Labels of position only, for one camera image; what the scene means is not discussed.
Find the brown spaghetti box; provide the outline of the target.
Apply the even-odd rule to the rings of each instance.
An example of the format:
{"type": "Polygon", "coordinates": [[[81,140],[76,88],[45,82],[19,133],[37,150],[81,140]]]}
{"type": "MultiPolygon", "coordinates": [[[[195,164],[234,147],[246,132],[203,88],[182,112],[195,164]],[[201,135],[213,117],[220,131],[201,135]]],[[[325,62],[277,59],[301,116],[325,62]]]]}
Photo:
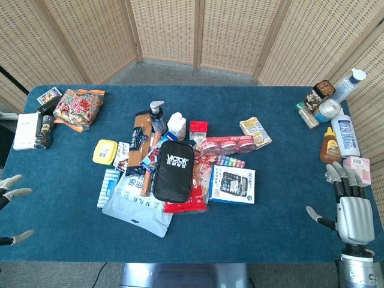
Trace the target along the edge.
{"type": "Polygon", "coordinates": [[[145,168],[141,165],[141,161],[149,152],[151,133],[152,123],[149,111],[137,113],[129,148],[126,176],[145,174],[145,168]]]}

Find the red plastic snack packet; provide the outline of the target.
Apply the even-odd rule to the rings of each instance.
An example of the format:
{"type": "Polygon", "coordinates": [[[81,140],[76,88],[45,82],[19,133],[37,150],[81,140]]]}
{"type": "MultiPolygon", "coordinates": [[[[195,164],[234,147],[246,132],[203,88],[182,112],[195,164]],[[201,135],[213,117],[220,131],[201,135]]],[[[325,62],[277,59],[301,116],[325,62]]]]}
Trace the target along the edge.
{"type": "Polygon", "coordinates": [[[164,204],[163,212],[171,214],[192,214],[208,210],[209,180],[218,155],[202,155],[196,153],[194,156],[193,179],[190,188],[190,196],[184,203],[164,204]]]}

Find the red triple cup pack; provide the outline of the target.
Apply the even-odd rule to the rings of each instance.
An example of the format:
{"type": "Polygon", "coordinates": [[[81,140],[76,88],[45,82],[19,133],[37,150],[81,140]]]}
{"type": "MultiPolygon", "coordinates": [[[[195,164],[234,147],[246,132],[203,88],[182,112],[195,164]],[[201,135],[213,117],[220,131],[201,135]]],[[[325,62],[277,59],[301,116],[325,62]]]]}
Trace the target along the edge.
{"type": "Polygon", "coordinates": [[[253,136],[208,137],[200,143],[202,155],[232,155],[253,152],[256,149],[253,136]]]}

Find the white blue resealable pouch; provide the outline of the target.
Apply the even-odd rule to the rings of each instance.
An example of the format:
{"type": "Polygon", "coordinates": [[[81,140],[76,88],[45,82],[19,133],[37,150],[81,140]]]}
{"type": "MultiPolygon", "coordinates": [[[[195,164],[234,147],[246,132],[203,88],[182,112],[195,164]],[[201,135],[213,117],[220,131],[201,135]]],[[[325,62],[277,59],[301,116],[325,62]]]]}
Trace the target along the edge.
{"type": "Polygon", "coordinates": [[[173,214],[164,212],[165,203],[152,192],[142,196],[144,176],[122,176],[102,213],[143,228],[161,238],[166,235],[173,214]]]}

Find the blue felt table cloth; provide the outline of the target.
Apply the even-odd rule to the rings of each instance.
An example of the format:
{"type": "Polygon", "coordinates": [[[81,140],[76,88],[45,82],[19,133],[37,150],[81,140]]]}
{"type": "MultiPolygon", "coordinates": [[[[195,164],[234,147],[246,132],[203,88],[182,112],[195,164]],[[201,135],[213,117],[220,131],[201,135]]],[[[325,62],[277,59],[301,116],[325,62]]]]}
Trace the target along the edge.
{"type": "Polygon", "coordinates": [[[344,241],[340,205],[369,206],[347,184],[325,180],[325,126],[295,110],[300,86],[98,86],[89,129],[56,124],[47,149],[11,150],[4,176],[27,196],[0,197],[0,261],[142,263],[327,262],[344,241]],[[209,137],[244,168],[214,166],[219,201],[205,212],[170,214],[200,191],[194,149],[172,137],[151,143],[149,105],[208,123],[209,137]]]}

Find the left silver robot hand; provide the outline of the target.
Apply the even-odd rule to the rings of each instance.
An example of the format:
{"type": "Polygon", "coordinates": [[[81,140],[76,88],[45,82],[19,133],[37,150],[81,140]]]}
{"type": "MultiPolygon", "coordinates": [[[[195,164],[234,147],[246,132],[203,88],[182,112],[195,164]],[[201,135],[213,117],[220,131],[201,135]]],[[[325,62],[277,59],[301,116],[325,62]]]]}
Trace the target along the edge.
{"type": "MultiPolygon", "coordinates": [[[[0,211],[7,206],[15,197],[25,196],[32,193],[31,188],[17,188],[10,190],[23,178],[22,175],[14,175],[12,177],[0,180],[0,211]]],[[[35,230],[30,229],[20,235],[11,237],[0,237],[0,246],[19,244],[34,234],[35,230]]]]}

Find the green cap spice jar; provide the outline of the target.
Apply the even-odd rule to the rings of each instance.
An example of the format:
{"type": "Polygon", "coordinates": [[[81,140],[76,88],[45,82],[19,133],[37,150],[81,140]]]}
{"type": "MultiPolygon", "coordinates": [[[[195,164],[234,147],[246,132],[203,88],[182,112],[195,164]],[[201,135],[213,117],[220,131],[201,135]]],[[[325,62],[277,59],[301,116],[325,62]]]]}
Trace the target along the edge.
{"type": "Polygon", "coordinates": [[[319,126],[318,120],[314,117],[312,112],[309,110],[307,105],[301,101],[295,105],[295,109],[298,111],[299,115],[303,119],[303,121],[306,123],[309,129],[316,128],[319,126]]]}

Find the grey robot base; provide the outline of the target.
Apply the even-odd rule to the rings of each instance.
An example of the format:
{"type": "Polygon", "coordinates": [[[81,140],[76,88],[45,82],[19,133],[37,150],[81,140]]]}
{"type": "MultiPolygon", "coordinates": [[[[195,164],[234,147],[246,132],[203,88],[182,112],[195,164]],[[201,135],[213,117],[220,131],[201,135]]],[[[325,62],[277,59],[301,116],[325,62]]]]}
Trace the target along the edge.
{"type": "Polygon", "coordinates": [[[124,263],[119,288],[255,288],[245,263],[124,263]]]}

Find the brown nut container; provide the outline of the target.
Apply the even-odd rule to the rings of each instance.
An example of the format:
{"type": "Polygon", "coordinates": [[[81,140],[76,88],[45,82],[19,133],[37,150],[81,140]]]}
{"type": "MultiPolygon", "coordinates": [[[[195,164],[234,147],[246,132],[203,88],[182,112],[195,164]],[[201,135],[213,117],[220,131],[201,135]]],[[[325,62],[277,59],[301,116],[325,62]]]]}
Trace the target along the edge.
{"type": "Polygon", "coordinates": [[[322,102],[327,100],[335,92],[334,86],[327,80],[315,84],[312,90],[304,98],[304,103],[313,113],[322,102]]]}

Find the white red printed card pack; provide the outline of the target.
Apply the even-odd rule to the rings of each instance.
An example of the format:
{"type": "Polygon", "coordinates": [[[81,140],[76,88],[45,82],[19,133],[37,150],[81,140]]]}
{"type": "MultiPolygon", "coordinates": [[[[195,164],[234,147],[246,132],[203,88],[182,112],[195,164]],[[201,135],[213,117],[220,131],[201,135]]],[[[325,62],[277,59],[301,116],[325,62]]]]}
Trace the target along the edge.
{"type": "Polygon", "coordinates": [[[113,161],[113,167],[117,170],[125,172],[128,166],[130,144],[125,142],[119,142],[116,156],[113,161]]]}

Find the small red white box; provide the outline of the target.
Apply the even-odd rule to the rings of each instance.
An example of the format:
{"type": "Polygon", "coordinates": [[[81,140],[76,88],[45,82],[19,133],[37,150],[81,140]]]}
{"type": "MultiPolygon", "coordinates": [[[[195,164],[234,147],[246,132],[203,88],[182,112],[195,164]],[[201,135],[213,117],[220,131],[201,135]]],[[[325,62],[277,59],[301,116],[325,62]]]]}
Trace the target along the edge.
{"type": "Polygon", "coordinates": [[[190,140],[206,138],[208,133],[207,121],[190,121],[189,126],[190,140]]]}

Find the white blue label bottle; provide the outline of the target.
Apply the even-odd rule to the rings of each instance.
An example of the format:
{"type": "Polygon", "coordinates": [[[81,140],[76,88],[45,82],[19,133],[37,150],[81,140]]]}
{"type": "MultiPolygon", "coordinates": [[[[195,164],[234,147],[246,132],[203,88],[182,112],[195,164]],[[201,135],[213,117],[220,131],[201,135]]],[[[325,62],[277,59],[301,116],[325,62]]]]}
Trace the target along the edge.
{"type": "Polygon", "coordinates": [[[337,115],[331,119],[333,132],[339,145],[342,158],[361,155],[352,119],[348,115],[337,115]]]}

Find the small printed card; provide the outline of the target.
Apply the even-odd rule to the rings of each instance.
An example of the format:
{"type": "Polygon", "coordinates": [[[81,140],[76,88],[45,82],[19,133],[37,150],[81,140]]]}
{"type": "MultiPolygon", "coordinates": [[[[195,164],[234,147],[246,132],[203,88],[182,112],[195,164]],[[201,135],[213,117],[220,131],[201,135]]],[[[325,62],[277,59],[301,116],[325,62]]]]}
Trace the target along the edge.
{"type": "Polygon", "coordinates": [[[47,103],[48,101],[50,101],[51,99],[55,98],[55,97],[61,97],[62,96],[62,93],[56,88],[56,87],[53,87],[51,89],[49,89],[47,92],[43,93],[41,96],[39,96],[37,98],[37,101],[43,105],[45,103],[47,103]]]}

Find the black Victor pouch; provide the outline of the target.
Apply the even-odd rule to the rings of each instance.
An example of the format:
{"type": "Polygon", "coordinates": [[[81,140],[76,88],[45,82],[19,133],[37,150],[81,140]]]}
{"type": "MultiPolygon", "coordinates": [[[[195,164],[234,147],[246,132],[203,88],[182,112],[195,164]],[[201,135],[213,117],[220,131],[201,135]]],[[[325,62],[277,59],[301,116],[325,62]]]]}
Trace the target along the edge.
{"type": "Polygon", "coordinates": [[[190,145],[164,142],[155,170],[154,197],[163,202],[186,202],[190,196],[193,166],[194,151],[190,145]]]}

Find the yellow folded paper packet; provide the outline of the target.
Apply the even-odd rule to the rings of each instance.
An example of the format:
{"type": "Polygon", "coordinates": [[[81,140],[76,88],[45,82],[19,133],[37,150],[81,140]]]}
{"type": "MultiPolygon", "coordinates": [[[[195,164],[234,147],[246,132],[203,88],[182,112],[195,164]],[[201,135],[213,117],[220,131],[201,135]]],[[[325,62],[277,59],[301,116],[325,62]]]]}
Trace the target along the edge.
{"type": "Polygon", "coordinates": [[[240,121],[239,126],[245,135],[253,137],[256,149],[272,143],[272,139],[255,116],[240,121]]]}

